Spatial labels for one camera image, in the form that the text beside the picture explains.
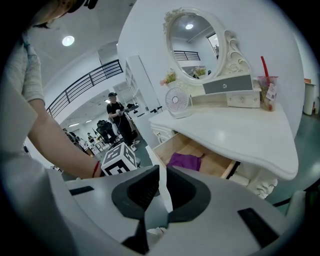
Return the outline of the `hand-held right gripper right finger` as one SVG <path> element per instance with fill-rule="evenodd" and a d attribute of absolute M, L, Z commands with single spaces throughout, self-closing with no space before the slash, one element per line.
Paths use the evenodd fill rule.
<path fill-rule="evenodd" d="M 284 215 L 241 185 L 184 168 L 174 173 L 205 185 L 210 201 L 190 221 L 169 221 L 147 256 L 272 256 L 294 235 Z"/>

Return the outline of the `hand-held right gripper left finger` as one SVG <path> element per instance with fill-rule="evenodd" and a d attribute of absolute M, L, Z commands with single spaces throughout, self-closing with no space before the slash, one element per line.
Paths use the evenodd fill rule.
<path fill-rule="evenodd" d="M 158 165 L 100 178 L 67 181 L 84 213 L 121 245 L 148 253 L 145 213 L 160 181 Z"/>

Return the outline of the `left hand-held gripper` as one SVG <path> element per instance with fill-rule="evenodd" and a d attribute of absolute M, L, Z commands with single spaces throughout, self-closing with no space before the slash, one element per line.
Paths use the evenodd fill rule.
<path fill-rule="evenodd" d="M 135 153 L 124 142 L 109 150 L 102 161 L 102 176 L 113 176 L 137 169 Z"/>

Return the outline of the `wooden table drawer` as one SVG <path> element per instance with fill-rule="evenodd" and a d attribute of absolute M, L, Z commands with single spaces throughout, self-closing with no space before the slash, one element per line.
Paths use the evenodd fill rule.
<path fill-rule="evenodd" d="M 239 166 L 237 161 L 219 155 L 181 133 L 155 148 L 145 148 L 152 164 L 159 166 L 159 193 L 169 213 L 173 211 L 173 205 L 167 189 L 167 164 L 174 153 L 203 157 L 199 172 L 222 179 L 229 179 Z"/>

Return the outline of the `white ornate dressing table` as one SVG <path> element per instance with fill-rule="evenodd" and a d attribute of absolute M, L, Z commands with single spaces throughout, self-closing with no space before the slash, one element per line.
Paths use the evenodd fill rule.
<path fill-rule="evenodd" d="M 299 161 L 288 119 L 277 104 L 261 108 L 193 107 L 190 116 L 175 119 L 165 110 L 149 119 L 153 128 L 176 131 L 205 148 L 238 161 L 249 175 L 247 186 L 265 199 L 277 179 L 290 181 Z"/>

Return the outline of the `person's left forearm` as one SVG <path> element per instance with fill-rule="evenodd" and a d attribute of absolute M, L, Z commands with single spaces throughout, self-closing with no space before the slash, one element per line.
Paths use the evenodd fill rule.
<path fill-rule="evenodd" d="M 37 118 L 28 138 L 39 153 L 63 171 L 81 179 L 99 178 L 101 164 L 76 147 L 59 124 L 47 113 L 44 102 L 34 99 L 29 105 Z"/>

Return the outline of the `white jewellery box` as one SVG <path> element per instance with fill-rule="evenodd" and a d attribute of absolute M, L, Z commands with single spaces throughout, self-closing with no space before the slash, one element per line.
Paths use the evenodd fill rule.
<path fill-rule="evenodd" d="M 251 80 L 253 90 L 205 94 L 203 89 L 201 94 L 191 97 L 192 102 L 196 106 L 260 108 L 261 88 L 256 80 Z"/>

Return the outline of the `grey-fronted small drawer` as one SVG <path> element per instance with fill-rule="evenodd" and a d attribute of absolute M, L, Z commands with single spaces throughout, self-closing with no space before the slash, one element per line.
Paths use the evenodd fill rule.
<path fill-rule="evenodd" d="M 249 74 L 240 75 L 203 84 L 204 92 L 208 94 L 228 93 L 237 91 L 252 91 L 252 79 Z"/>

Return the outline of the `black office chair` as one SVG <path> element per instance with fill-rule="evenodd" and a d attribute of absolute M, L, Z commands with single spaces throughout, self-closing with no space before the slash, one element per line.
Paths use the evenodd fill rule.
<path fill-rule="evenodd" d="M 113 149 L 120 144 L 119 138 L 115 135 L 113 131 L 112 124 L 105 120 L 99 120 L 97 123 L 96 131 L 102 136 L 103 142 L 110 144 L 109 149 Z"/>

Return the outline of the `purple cloth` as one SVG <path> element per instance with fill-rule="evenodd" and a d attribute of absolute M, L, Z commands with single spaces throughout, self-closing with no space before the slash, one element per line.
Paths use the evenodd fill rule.
<path fill-rule="evenodd" d="M 175 152 L 171 156 L 167 166 L 182 167 L 198 172 L 200 170 L 202 159 L 204 156 L 205 154 L 197 157 L 191 154 L 180 154 Z"/>

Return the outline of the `small white desk fan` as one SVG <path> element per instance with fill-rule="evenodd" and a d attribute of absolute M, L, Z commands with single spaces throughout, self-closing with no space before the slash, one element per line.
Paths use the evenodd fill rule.
<path fill-rule="evenodd" d="M 174 119 L 182 119 L 193 113 L 191 96 L 180 87 L 170 88 L 165 95 L 165 106 Z"/>

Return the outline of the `black metal railing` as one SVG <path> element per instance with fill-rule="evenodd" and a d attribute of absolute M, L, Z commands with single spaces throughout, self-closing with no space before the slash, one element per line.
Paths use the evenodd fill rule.
<path fill-rule="evenodd" d="M 57 117 L 58 114 L 60 114 L 72 101 L 81 96 L 83 93 L 99 83 L 121 73 L 123 73 L 123 69 L 118 59 L 93 69 L 63 90 L 62 93 L 60 93 L 46 108 L 46 111 L 51 117 Z"/>

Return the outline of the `pink flowers in vase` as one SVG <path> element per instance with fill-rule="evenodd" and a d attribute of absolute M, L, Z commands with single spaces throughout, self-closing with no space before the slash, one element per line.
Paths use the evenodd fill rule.
<path fill-rule="evenodd" d="M 162 79 L 159 84 L 161 86 L 166 86 L 169 89 L 174 88 L 174 87 L 178 87 L 181 88 L 183 83 L 182 81 L 179 79 L 177 73 L 171 68 L 167 74 L 165 75 L 164 79 Z"/>

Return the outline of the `person's beige striped top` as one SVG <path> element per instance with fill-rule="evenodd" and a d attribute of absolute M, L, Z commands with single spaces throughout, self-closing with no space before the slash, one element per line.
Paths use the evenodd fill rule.
<path fill-rule="evenodd" d="M 40 59 L 24 32 L 0 77 L 0 152 L 19 152 L 26 138 L 39 147 L 49 120 Z"/>

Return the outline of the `oval white-framed mirror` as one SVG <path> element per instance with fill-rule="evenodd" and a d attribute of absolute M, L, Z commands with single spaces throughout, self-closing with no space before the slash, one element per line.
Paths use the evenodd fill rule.
<path fill-rule="evenodd" d="M 181 7 L 166 12 L 163 33 L 172 61 L 189 78 L 250 72 L 236 35 L 206 11 Z"/>

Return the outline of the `drink cup with red straw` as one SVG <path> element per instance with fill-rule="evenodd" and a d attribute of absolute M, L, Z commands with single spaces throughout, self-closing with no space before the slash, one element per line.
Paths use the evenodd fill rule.
<path fill-rule="evenodd" d="M 264 57 L 260 59 L 264 70 L 264 75 L 257 77 L 261 89 L 260 105 L 264 110 L 273 112 L 276 109 L 278 76 L 269 75 Z"/>

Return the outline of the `grey upholstered chair black frame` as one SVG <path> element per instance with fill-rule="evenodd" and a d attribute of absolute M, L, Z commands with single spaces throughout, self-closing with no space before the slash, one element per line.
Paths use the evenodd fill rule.
<path fill-rule="evenodd" d="M 320 191 L 296 191 L 288 201 L 286 219 L 293 225 L 320 215 Z"/>

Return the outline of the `white pedestal table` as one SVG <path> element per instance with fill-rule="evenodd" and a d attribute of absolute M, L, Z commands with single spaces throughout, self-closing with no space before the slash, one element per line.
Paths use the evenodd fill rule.
<path fill-rule="evenodd" d="M 316 85 L 305 82 L 304 87 L 305 87 L 305 91 L 304 91 L 303 113 L 305 115 L 311 116 L 313 112 L 313 103 L 314 103 Z"/>

